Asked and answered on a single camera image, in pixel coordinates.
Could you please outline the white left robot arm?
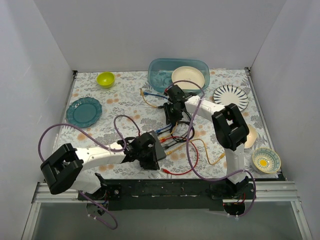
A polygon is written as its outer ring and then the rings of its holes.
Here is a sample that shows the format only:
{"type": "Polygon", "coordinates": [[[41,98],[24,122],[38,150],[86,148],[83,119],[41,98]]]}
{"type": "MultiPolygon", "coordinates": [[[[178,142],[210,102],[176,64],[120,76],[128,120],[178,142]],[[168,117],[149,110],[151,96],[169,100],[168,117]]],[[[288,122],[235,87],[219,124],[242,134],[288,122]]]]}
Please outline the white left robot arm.
{"type": "Polygon", "coordinates": [[[69,189],[85,191],[95,200],[106,196],[102,177],[89,175],[86,170],[109,164],[139,161],[144,170],[159,170],[158,162],[166,153],[153,131],[137,137],[127,137],[104,147],[75,148],[63,144],[40,166],[50,193],[61,194],[69,189]]]}

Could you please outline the black network switch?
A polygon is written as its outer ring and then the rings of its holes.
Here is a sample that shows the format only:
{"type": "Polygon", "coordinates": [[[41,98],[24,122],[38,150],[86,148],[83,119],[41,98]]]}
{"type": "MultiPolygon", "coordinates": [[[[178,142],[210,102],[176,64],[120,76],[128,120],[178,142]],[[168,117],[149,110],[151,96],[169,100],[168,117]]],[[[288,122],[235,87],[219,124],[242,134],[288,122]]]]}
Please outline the black network switch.
{"type": "Polygon", "coordinates": [[[149,131],[148,133],[150,133],[152,135],[152,137],[155,139],[155,154],[156,154],[156,160],[157,161],[161,161],[163,159],[165,159],[167,157],[165,150],[163,149],[160,140],[158,139],[158,136],[156,134],[156,132],[154,130],[149,131]]]}

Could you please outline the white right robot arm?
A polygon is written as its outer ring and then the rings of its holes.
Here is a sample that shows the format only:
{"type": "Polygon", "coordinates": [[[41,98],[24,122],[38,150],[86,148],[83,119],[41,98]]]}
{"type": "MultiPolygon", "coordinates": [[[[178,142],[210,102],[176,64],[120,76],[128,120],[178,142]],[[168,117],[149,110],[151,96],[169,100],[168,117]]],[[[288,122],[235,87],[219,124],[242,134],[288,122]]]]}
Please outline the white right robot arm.
{"type": "Polygon", "coordinates": [[[249,178],[245,171],[244,146],[249,134],[238,106],[227,106],[204,99],[194,92],[184,92],[178,85],[172,85],[164,91],[168,102],[164,104],[167,122],[174,123],[189,113],[212,121],[218,143],[223,147],[227,163],[227,174],[217,179],[208,179],[212,195],[237,199],[245,192],[249,178]]]}

